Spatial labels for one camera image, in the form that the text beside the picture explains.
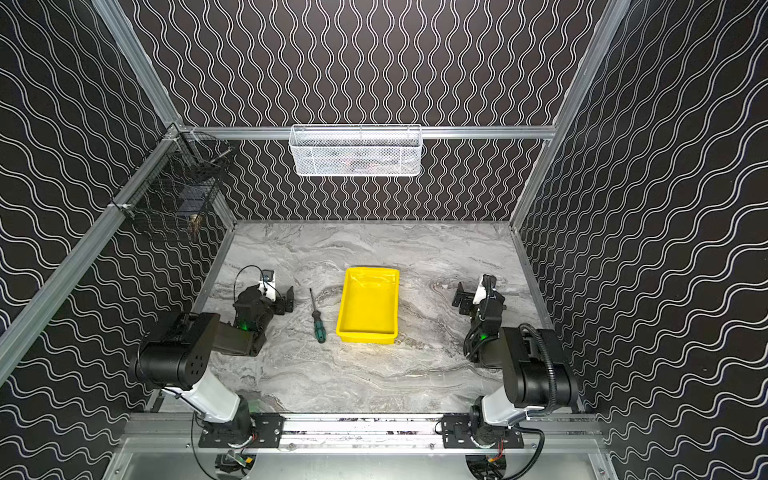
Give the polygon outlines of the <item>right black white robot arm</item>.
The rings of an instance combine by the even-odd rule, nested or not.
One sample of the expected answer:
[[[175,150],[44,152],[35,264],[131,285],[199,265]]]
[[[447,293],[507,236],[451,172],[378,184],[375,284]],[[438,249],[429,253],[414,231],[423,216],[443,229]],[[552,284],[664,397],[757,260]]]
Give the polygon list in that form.
[[[470,408],[475,436],[497,434],[559,409],[579,410],[577,381],[555,332],[530,323],[505,326],[505,301],[493,275],[483,276],[473,292],[459,284],[452,300],[452,306],[470,319],[464,358],[502,374],[501,386]]]

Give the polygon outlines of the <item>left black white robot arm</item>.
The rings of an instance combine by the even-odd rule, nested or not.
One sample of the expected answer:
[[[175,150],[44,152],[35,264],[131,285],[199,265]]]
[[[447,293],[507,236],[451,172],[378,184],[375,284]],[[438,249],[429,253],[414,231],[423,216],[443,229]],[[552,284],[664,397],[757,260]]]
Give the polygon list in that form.
[[[258,435],[246,400],[209,369],[213,352],[255,357],[266,344],[266,330],[276,316],[294,310],[294,289],[272,297],[257,284],[237,294],[235,319],[217,313],[167,313],[141,341],[132,362],[135,379],[171,393],[202,419],[204,430],[240,445]]]

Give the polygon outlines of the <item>green black handled screwdriver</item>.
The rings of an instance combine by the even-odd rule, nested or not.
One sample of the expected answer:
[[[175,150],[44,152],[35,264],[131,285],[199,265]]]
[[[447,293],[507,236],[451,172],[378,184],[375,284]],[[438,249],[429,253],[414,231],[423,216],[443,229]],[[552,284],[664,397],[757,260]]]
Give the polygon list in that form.
[[[323,344],[327,339],[326,329],[323,324],[321,312],[316,306],[313,290],[309,289],[309,293],[312,303],[311,317],[313,319],[314,337],[320,344]]]

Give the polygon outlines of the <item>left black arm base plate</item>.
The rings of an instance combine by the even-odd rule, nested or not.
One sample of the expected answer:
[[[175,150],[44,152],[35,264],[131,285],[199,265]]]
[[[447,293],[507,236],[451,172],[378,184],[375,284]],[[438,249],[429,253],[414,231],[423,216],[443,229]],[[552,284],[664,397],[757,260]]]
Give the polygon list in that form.
[[[285,418],[276,413],[252,413],[250,420],[203,423],[197,446],[201,448],[277,448]]]

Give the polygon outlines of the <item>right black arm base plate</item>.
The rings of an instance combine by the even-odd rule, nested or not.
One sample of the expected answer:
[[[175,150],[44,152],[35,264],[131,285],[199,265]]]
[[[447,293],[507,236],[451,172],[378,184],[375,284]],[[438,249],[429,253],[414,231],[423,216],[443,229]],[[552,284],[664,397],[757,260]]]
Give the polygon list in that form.
[[[436,432],[446,449],[493,449],[503,443],[505,449],[520,449],[522,435],[510,426],[493,426],[475,414],[445,414]]]

